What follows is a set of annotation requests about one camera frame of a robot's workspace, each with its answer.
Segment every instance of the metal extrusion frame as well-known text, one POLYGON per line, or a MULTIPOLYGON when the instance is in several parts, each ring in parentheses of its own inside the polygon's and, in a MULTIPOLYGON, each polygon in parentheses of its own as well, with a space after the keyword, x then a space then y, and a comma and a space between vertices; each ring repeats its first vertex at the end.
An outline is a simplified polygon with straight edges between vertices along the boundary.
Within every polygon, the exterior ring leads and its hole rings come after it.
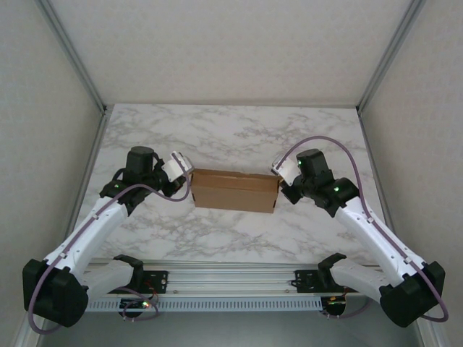
MULTIPOLYGON (((92 264, 88 269, 100 266, 92 264)), ((159 294, 160 312, 320 311, 322 296, 340 295, 297 293, 291 285, 294 271, 316 270, 314 265, 152 262, 146 263, 144 268, 146 271, 169 271, 166 293, 159 294)), ((350 295, 362 296, 359 293, 350 295)), ((124 308, 122 299, 136 298, 131 294, 108 294, 89 304, 87 312, 120 312, 124 308)), ((128 312, 146 310, 127 309, 128 312)))
POLYGON ((107 108, 98 123, 98 128, 95 134, 95 138, 93 139, 92 147, 90 149, 90 154, 88 156, 87 163, 85 164, 85 169, 82 175, 82 180, 80 182, 79 189, 77 191, 75 203, 72 206, 72 211, 68 219, 64 239, 66 239, 74 231, 77 218, 79 217, 80 207, 83 203, 85 192, 87 191, 88 183, 90 182, 90 177, 92 176, 93 167, 95 166, 96 158, 98 157, 98 152, 100 150, 101 143, 106 133, 106 128, 108 127, 111 114, 112 114, 112 108, 107 108))
POLYGON ((381 183, 378 168, 376 167, 375 157, 373 157, 373 153, 371 151, 370 142, 368 140, 367 132, 365 131, 365 126, 363 124, 362 118, 359 116, 359 123, 360 128, 362 130, 363 139, 365 140, 365 146, 367 148, 368 158, 370 159, 371 168, 373 170, 373 179, 376 183, 376 188, 378 190, 378 196, 381 204, 381 209, 383 210, 384 221, 386 225, 395 233, 394 229, 394 222, 392 221, 391 217, 391 210, 389 209, 388 201, 386 199, 386 195, 384 193, 383 185, 381 183))
POLYGON ((412 29, 413 23, 418 17, 422 7, 424 6, 426 0, 411 0, 402 20, 399 23, 395 33, 392 35, 392 39, 389 41, 386 50, 384 51, 375 71, 373 72, 370 81, 368 82, 365 91, 360 98, 359 104, 357 106, 357 111, 359 115, 365 110, 369 102, 375 95, 376 90, 378 90, 379 85, 383 81, 384 76, 386 75, 389 67, 392 64, 392 61, 396 57, 399 49, 402 47, 402 44, 412 29))
POLYGON ((63 24, 58 18, 58 15, 53 8, 53 5, 49 0, 35 0, 37 7, 42 12, 43 18, 47 21, 48 25, 51 28, 51 31, 56 37, 61 49, 68 58, 72 68, 74 68, 79 80, 81 81, 83 87, 87 91, 88 95, 92 98, 96 107, 100 110, 101 114, 104 114, 106 107, 101 100, 101 97, 96 90, 95 85, 93 84, 90 76, 87 73, 87 69, 79 58, 74 46, 72 45, 69 36, 66 33, 66 30, 63 27, 63 24))

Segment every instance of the white wall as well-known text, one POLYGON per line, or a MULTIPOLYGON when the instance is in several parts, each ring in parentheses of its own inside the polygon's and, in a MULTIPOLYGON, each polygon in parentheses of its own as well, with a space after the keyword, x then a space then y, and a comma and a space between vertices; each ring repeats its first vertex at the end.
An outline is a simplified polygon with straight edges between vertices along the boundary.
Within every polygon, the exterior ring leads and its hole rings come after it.
POLYGON ((0 33, 0 345, 8 346, 25 313, 22 267, 62 240, 98 112, 33 1, 2 1, 0 33))
POLYGON ((409 0, 52 2, 107 104, 354 106, 409 0))
POLYGON ((396 232, 447 277, 463 346, 463 1, 427 1, 363 115, 396 232))

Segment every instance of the black mounting bracket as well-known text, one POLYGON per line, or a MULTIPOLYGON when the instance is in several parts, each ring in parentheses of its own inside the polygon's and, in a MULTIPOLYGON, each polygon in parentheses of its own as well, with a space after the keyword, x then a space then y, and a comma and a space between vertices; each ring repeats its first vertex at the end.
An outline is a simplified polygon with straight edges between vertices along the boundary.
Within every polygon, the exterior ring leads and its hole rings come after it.
POLYGON ((344 287, 336 284, 325 286, 318 275, 318 270, 296 270, 294 271, 295 279, 291 285, 296 287, 297 293, 331 293, 343 294, 344 287))
MULTIPOLYGON (((152 294, 153 290, 157 294, 165 294, 167 289, 168 271, 143 271, 143 278, 138 292, 142 294, 152 294)), ((112 291, 110 294, 127 294, 126 291, 112 291)))

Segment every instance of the white marble tabletop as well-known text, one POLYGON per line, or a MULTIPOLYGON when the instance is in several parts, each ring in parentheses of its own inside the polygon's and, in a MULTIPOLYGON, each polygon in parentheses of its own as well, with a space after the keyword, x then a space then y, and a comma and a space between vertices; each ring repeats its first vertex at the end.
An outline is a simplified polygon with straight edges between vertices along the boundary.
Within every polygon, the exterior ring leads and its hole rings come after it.
MULTIPOLYGON (((352 151, 368 202, 382 217, 354 109, 117 104, 80 220, 104 184, 125 166, 133 146, 151 147, 162 158, 172 150, 182 152, 196 168, 271 174, 278 155, 314 134, 338 139, 352 151)), ((346 155, 335 145, 316 140, 300 150, 309 148, 325 153, 335 177, 354 181, 346 155)), ((280 193, 275 212, 266 214, 195 208, 191 197, 177 203, 152 194, 108 237, 96 257, 315 264, 334 252, 361 264, 375 263, 353 235, 308 199, 291 205, 280 193)))

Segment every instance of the black clamp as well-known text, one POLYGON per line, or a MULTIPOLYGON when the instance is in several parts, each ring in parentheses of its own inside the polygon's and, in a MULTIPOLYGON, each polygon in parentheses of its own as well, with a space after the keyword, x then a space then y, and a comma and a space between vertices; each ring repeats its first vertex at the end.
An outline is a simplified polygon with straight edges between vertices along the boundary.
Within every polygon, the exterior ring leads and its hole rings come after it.
POLYGON ((318 263, 318 278, 325 288, 328 287, 339 287, 331 275, 330 269, 336 264, 339 260, 346 259, 347 257, 341 253, 335 253, 330 255, 328 258, 322 260, 318 263))
POLYGON ((133 267, 132 279, 130 280, 129 284, 126 285, 126 287, 134 291, 139 291, 143 283, 143 262, 139 259, 123 254, 120 254, 113 259, 126 262, 133 267))

